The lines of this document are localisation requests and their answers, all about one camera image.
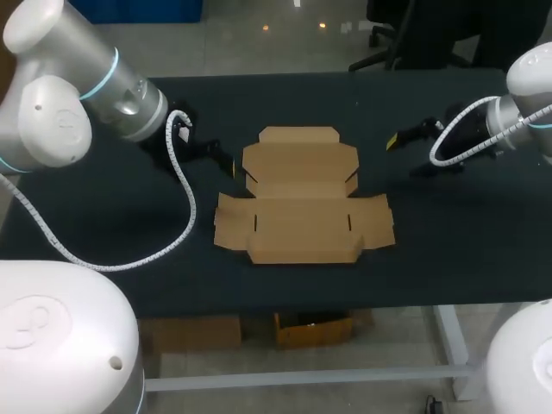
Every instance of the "blue object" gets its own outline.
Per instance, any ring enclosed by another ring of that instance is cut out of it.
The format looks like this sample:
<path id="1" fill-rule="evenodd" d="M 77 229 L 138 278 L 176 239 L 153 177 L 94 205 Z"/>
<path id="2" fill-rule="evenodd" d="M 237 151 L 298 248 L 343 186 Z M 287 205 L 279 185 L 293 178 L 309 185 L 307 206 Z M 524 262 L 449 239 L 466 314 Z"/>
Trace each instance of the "blue object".
<path id="1" fill-rule="evenodd" d="M 548 123 L 548 124 L 545 124 L 545 125 L 530 123 L 529 126 L 532 127 L 532 128 L 535 128 L 535 129 L 548 129 L 548 128 L 552 128 L 552 123 Z"/>
<path id="2" fill-rule="evenodd" d="M 70 0 L 93 24 L 194 23 L 203 0 Z"/>

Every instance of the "cardboard flap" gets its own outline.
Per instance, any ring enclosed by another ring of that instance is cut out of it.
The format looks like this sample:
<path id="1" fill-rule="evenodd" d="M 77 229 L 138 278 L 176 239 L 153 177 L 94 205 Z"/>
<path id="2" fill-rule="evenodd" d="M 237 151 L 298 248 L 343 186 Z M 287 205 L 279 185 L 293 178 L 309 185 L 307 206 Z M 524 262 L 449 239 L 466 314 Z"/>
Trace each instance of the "cardboard flap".
<path id="1" fill-rule="evenodd" d="M 242 165 L 257 198 L 300 197 L 311 185 L 320 198 L 343 198 L 359 160 L 356 148 L 339 142 L 258 143 L 243 150 Z"/>
<path id="2" fill-rule="evenodd" d="M 230 250 L 247 250 L 254 232 L 254 198 L 218 197 L 215 213 L 215 244 Z"/>
<path id="3" fill-rule="evenodd" d="M 349 226 L 346 201 L 259 200 L 249 255 L 255 263 L 356 261 L 363 241 Z"/>
<path id="4" fill-rule="evenodd" d="M 395 244 L 393 216 L 385 194 L 372 198 L 349 198 L 351 226 L 362 234 L 364 248 Z"/>
<path id="5" fill-rule="evenodd" d="M 263 143 L 337 143 L 339 134 L 331 127 L 266 127 L 259 134 Z"/>

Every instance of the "floor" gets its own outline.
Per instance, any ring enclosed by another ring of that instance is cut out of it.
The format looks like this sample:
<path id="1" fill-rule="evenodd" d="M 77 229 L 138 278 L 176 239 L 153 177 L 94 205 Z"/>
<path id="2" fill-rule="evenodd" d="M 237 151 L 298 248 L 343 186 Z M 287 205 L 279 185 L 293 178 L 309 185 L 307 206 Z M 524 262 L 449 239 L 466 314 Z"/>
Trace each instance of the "floor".
<path id="1" fill-rule="evenodd" d="M 495 304 L 457 306 L 470 348 L 475 346 L 498 308 Z M 430 309 L 377 309 L 373 317 L 374 326 L 362 322 L 355 325 L 354 339 L 347 344 L 292 351 L 276 349 L 270 318 L 244 317 L 244 343 L 240 349 L 164 354 L 160 364 L 158 361 L 151 364 L 148 375 L 170 378 L 311 369 L 419 367 L 445 362 Z M 493 413 L 485 393 L 477 401 L 456 403 L 449 381 L 439 379 L 173 392 L 152 394 L 148 403 L 150 414 L 423 414 L 428 394 L 443 400 L 448 414 Z"/>
<path id="2" fill-rule="evenodd" d="M 367 36 L 372 23 L 363 20 L 365 4 L 366 0 L 205 0 L 204 19 L 197 24 L 100 28 L 119 47 L 122 56 L 148 77 L 345 71 L 350 63 L 381 50 L 368 50 Z M 552 39 L 552 27 L 547 28 L 543 39 Z M 469 57 L 475 42 L 462 42 L 457 51 Z M 8 202 L 0 192 L 0 218 L 5 215 Z M 497 309 L 497 305 L 485 304 L 457 307 L 471 346 Z M 270 335 L 263 334 L 266 324 L 246 318 L 242 349 L 164 355 L 160 375 L 420 366 L 442 362 L 429 310 L 380 309 L 374 311 L 374 317 L 375 326 L 360 329 L 359 335 L 346 345 L 286 352 L 277 351 L 268 339 Z M 445 400 L 448 414 L 492 414 L 485 394 L 475 402 L 454 402 L 446 380 L 165 393 L 150 396 L 149 404 L 151 414 L 422 414 L 428 394 Z"/>

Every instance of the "black table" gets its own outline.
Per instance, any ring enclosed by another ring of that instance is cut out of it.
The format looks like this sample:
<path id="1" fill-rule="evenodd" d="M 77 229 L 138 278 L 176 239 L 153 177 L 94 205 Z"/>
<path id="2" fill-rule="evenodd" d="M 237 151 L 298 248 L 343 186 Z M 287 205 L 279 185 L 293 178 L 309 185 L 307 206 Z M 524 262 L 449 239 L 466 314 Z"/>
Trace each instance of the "black table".
<path id="1" fill-rule="evenodd" d="M 330 125 L 361 160 L 360 196 L 385 192 L 397 245 L 352 266 L 254 266 L 213 245 L 218 192 L 242 193 L 209 161 L 185 166 L 198 225 L 165 258 L 111 273 L 138 317 L 260 311 L 533 301 L 552 297 L 552 167 L 528 146 L 480 160 L 458 176 L 409 179 L 428 142 L 387 154 L 386 141 L 457 101 L 505 92 L 495 71 L 374 72 L 166 78 L 169 98 L 198 110 L 199 140 L 234 156 L 267 125 Z M 184 192 L 133 144 L 95 127 L 75 166 L 25 176 L 20 188 L 77 256 L 121 264 L 151 254 L 187 223 Z M 18 203 L 0 235 L 0 258 L 62 260 Z"/>

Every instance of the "white cable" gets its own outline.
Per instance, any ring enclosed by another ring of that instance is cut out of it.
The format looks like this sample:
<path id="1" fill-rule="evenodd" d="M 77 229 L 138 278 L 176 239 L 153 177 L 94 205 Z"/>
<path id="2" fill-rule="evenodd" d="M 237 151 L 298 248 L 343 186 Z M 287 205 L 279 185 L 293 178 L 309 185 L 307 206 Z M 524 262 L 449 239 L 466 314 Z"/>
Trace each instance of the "white cable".
<path id="1" fill-rule="evenodd" d="M 47 226 L 46 222 L 41 217 L 41 215 L 36 210 L 36 208 L 30 203 L 30 201 L 28 201 L 28 199 L 23 195 L 23 193 L 20 192 L 17 189 L 17 187 L 11 183 L 11 181 L 9 181 L 2 174 L 0 174 L 0 181 L 2 181 L 2 184 L 6 186 L 9 192 L 11 192 L 14 195 L 14 197 L 17 198 L 17 200 L 19 200 L 22 203 L 23 207 L 27 209 L 29 214 L 34 218 L 36 223 L 41 228 L 42 233 L 44 233 L 48 242 L 71 263 L 74 263 L 75 265 L 80 265 L 82 267 L 87 267 L 89 269 L 95 270 L 96 272 L 121 272 L 123 270 L 129 270 L 135 267 L 143 266 L 151 261 L 159 259 L 165 254 L 174 250 L 191 233 L 191 230 L 193 229 L 193 226 L 196 222 L 196 216 L 198 213 L 197 207 L 196 207 L 196 199 L 193 196 L 193 191 L 191 190 L 190 184 L 188 184 L 188 181 L 186 180 L 186 177 L 184 176 L 184 173 L 180 168 L 179 162 L 176 159 L 176 155 L 174 153 L 174 148 L 173 148 L 173 122 L 177 116 L 180 119 L 182 119 L 182 121 L 184 121 L 187 127 L 189 128 L 191 127 L 190 117 L 185 112 L 181 110 L 175 110 L 171 112 L 171 114 L 169 115 L 166 121 L 166 129 L 165 129 L 166 150 L 169 153 L 169 158 L 171 159 L 172 167 L 174 168 L 174 171 L 179 177 L 180 183 L 182 183 L 182 186 L 184 187 L 186 195 L 188 196 L 188 200 L 190 201 L 190 221 L 188 222 L 188 225 L 186 226 L 184 232 L 175 241 L 169 244 L 166 248 L 144 259 L 134 261 L 126 265 L 120 265 L 120 266 L 93 265 L 91 263 L 88 263 L 86 261 L 79 259 L 77 256 L 69 252 L 69 250 L 67 250 L 65 246 L 61 244 L 58 238 L 53 234 L 52 230 Z"/>
<path id="2" fill-rule="evenodd" d="M 450 131 L 453 130 L 453 128 L 460 122 L 460 120 L 466 116 L 469 112 L 477 108 L 478 106 L 482 104 L 486 104 L 487 102 L 493 101 L 495 99 L 498 99 L 499 97 L 483 97 L 482 99 L 475 101 L 471 105 L 469 105 L 466 109 L 464 109 L 458 116 L 448 125 L 447 128 L 445 128 L 444 131 L 441 132 L 441 135 L 439 135 L 439 138 L 437 138 L 437 141 L 433 145 L 430 151 L 430 161 L 431 164 L 434 166 L 452 166 L 454 164 L 457 164 L 459 162 L 464 161 L 465 159 L 471 157 L 472 155 L 475 155 L 481 151 L 483 151 L 485 148 L 490 147 L 491 145 L 496 144 L 499 141 L 504 140 L 507 136 L 513 134 L 518 129 L 526 127 L 530 123 L 533 123 L 537 121 L 538 119 L 542 118 L 543 116 L 548 115 L 550 112 L 552 112 L 552 104 L 549 106 L 546 106 L 542 108 L 541 110 L 538 110 L 534 114 L 527 116 L 522 121 L 512 125 L 508 129 L 505 129 L 504 131 L 500 132 L 499 134 L 496 134 L 495 136 L 492 136 L 486 141 L 483 141 L 481 144 L 468 149 L 467 151 L 463 152 L 460 155 L 456 155 L 455 157 L 451 158 L 450 160 L 438 160 L 436 157 L 437 150 L 445 141 L 445 138 L 447 138 L 447 135 L 449 135 Z"/>

